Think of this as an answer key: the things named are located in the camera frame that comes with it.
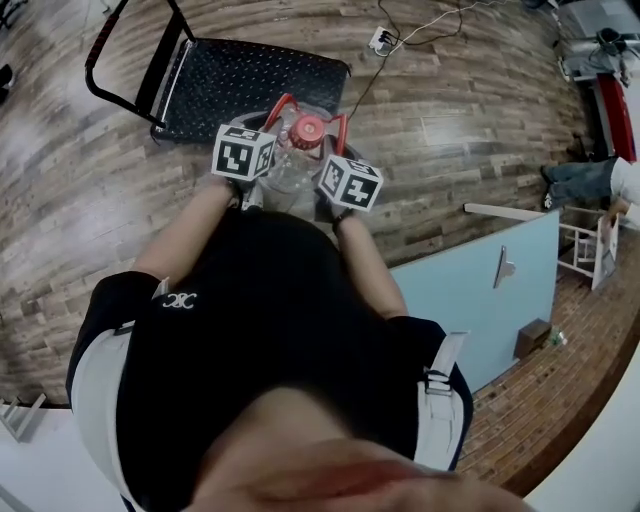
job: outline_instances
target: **jeans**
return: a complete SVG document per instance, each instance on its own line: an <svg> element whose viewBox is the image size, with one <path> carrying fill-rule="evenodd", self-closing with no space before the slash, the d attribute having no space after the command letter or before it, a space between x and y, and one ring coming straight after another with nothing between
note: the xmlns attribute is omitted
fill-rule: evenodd
<svg viewBox="0 0 640 512"><path fill-rule="evenodd" d="M553 206L560 206L572 199L609 197L614 164L615 159L569 163L545 169L547 178L553 182L549 187Z"/></svg>

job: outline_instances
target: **white cube with black pattern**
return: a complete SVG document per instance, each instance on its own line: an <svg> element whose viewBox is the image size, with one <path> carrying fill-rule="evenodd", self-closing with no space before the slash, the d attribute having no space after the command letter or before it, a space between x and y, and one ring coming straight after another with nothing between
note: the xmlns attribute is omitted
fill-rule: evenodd
<svg viewBox="0 0 640 512"><path fill-rule="evenodd" d="M320 175L318 188L335 204L368 212L383 181L380 169L331 155Z"/></svg>
<svg viewBox="0 0 640 512"><path fill-rule="evenodd" d="M211 172L253 181L269 172L275 144L275 135L223 124L213 148Z"/></svg>

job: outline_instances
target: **red object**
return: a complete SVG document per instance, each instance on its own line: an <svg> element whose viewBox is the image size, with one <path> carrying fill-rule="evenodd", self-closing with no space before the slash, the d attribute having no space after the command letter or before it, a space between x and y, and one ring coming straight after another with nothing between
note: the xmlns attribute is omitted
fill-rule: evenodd
<svg viewBox="0 0 640 512"><path fill-rule="evenodd" d="M278 115L280 114L280 111L284 108L284 106L287 103L293 103L296 111L300 111L300 107L298 106L298 102L295 100L295 98L291 96L291 94L289 93L283 94L282 97L275 104L271 112L269 113L269 117L267 117L267 121L264 124L265 132L269 131L269 129L273 126L273 123L275 123L276 119L278 119ZM348 125L349 125L349 118L345 114L340 114L338 116L332 117L329 122L326 122L314 116L305 115L302 117L302 119L304 119L304 117L313 117L314 119L318 119L323 124L330 124L336 119L340 121L340 131L338 132L338 146L336 148L336 154L338 156L342 156L342 154L344 153L344 147L347 144L347 131L348 131Z"/></svg>
<svg viewBox="0 0 640 512"><path fill-rule="evenodd" d="M598 85L607 109L613 150L617 156L624 158L627 162L635 162L633 130L622 87L613 75L598 75Z"/></svg>
<svg viewBox="0 0 640 512"><path fill-rule="evenodd" d="M289 139L298 149L312 149L320 145L324 137L324 123L315 116L302 116L289 130Z"/></svg>
<svg viewBox="0 0 640 512"><path fill-rule="evenodd" d="M100 53L102 53L102 48L104 48L104 43L107 42L107 39L109 38L109 34L111 34L113 27L116 26L117 21L118 21L117 14L112 14L107 18L107 21L105 21L104 27L102 27L102 30L98 35L98 38L95 40L95 42L93 43L93 46L91 47L91 51L89 52L89 57L87 57L87 62L85 66L91 66L92 68L93 66L95 66L96 61L98 60L98 57L100 57Z"/></svg>

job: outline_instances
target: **power outlet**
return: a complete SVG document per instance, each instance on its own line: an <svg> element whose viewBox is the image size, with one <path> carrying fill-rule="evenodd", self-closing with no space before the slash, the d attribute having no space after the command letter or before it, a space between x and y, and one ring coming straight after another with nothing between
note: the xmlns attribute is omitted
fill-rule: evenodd
<svg viewBox="0 0 640 512"><path fill-rule="evenodd" d="M384 27L378 27L373 33L371 41L369 41L369 48L371 48L372 50L380 51L385 47L385 45L389 46L389 43L385 42L385 32L389 31Z"/></svg>

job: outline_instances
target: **hand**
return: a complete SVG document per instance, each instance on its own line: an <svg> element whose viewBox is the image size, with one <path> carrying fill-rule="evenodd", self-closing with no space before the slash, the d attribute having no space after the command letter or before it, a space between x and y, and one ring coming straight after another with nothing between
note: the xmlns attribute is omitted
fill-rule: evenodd
<svg viewBox="0 0 640 512"><path fill-rule="evenodd" d="M233 195L233 187L224 176L213 173L206 173L196 183L196 195Z"/></svg>
<svg viewBox="0 0 640 512"><path fill-rule="evenodd" d="M615 202L611 205L609 211L607 212L607 216L609 217L612 226L615 224L616 218L618 217L619 213L621 213L622 215L626 215L627 213L629 213L630 206L631 205L621 197L618 197L615 200Z"/></svg>
<svg viewBox="0 0 640 512"><path fill-rule="evenodd" d="M314 190L315 197L315 216L314 220L316 222L326 222L328 224L333 224L333 222L344 215L347 211L352 211L351 208L347 208L346 206L341 206L333 203L325 193L317 188L318 180L322 171L318 172L312 179L316 189Z"/></svg>
<svg viewBox="0 0 640 512"><path fill-rule="evenodd" d="M607 247L611 242L611 229L613 224L612 220L615 220L615 218L611 219L611 217L609 217L608 215L602 217L600 241L604 244L605 247Z"/></svg>

